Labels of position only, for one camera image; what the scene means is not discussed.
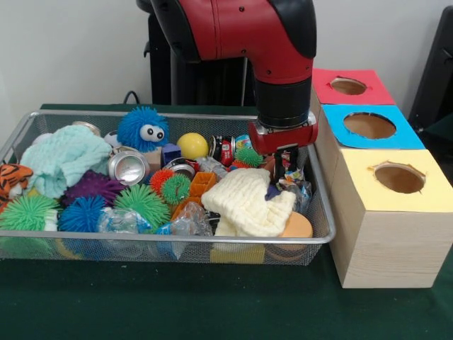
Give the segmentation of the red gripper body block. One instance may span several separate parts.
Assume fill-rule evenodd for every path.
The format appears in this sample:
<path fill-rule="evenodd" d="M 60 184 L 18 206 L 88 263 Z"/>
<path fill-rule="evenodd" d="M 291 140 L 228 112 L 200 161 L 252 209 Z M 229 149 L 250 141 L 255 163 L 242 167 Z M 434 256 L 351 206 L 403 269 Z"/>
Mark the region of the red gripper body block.
<path fill-rule="evenodd" d="M 272 154 L 291 147 L 305 147 L 315 143 L 318 123 L 313 112 L 307 121 L 294 129 L 275 129 L 262 126 L 257 120 L 248 122 L 248 136 L 254 150 L 261 155 Z"/>

